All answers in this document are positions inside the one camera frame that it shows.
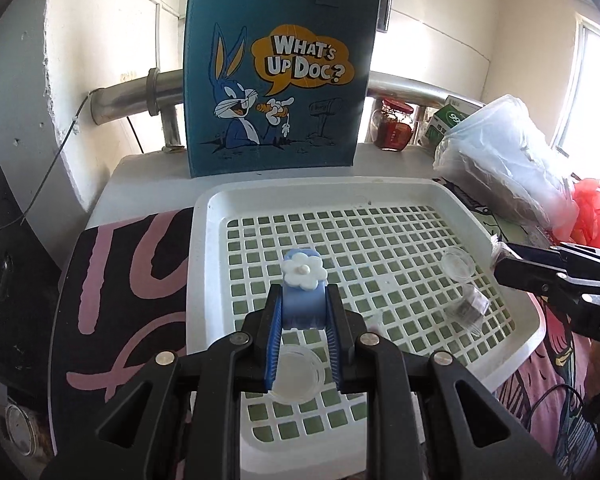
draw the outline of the window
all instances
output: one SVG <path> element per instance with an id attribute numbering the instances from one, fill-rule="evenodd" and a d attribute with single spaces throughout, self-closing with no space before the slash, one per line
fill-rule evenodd
<path id="1" fill-rule="evenodd" d="M 582 17 L 562 115 L 554 148 L 577 176 L 600 179 L 600 27 Z"/>

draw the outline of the window frame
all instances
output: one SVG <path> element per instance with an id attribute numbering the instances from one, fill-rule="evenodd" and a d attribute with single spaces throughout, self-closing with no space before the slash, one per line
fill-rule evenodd
<path id="1" fill-rule="evenodd" d="M 587 36 L 589 34 L 596 34 L 600 37 L 600 25 L 583 15 L 576 13 L 576 38 L 573 51 L 573 63 L 571 65 L 571 75 L 564 104 L 562 105 L 560 119 L 558 120 L 554 138 L 551 142 L 551 147 L 566 158 L 569 158 L 569 154 L 564 151 L 562 146 L 567 135 L 573 104 L 576 95 L 578 94 L 578 84 L 580 82 L 580 77 L 582 76 L 582 61 L 584 60 L 584 51 L 587 44 Z"/>

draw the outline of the white table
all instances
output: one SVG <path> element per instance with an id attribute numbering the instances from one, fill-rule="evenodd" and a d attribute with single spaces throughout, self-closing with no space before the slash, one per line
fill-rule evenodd
<path id="1" fill-rule="evenodd" d="M 191 207 L 205 191 L 227 182 L 308 176 L 402 176 L 432 178 L 433 158 L 418 146 L 384 152 L 359 144 L 350 168 L 251 171 L 191 178 L 187 153 L 153 152 L 123 158 L 105 186 L 87 229 L 154 213 Z"/>

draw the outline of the patterned tablecloth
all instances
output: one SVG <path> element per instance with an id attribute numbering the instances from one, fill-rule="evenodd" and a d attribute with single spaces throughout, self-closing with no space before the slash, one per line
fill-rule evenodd
<path id="1" fill-rule="evenodd" d="M 529 243 L 522 228 L 495 218 L 453 184 L 442 182 L 492 234 Z M 49 417 L 54 448 L 161 350 L 185 353 L 187 263 L 192 208 L 91 228 L 82 233 L 68 269 L 54 327 Z M 496 392 L 528 423 L 531 406 L 557 383 L 584 394 L 589 340 L 541 300 L 544 342 Z M 563 388 L 540 404 L 531 433 L 563 471 L 578 470 L 595 449 L 580 406 Z"/>

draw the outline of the white plastic tray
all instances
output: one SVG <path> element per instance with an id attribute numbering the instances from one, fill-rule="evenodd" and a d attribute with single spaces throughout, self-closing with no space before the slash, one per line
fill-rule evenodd
<path id="1" fill-rule="evenodd" d="M 480 337 L 443 312 L 459 285 L 439 261 L 455 246 L 474 258 L 474 284 L 491 299 Z M 346 308 L 365 317 L 381 312 L 389 337 L 407 351 L 450 351 L 491 391 L 544 337 L 536 300 L 496 284 L 490 235 L 445 187 L 412 178 L 296 178 L 225 184 L 197 200 L 187 352 L 208 348 L 263 308 L 269 285 L 281 282 L 285 251 L 295 247 L 322 255 Z M 285 332 L 283 343 L 311 348 L 326 384 L 302 405 L 243 397 L 243 478 L 334 479 L 364 470 L 365 396 L 336 391 L 324 331 Z"/>

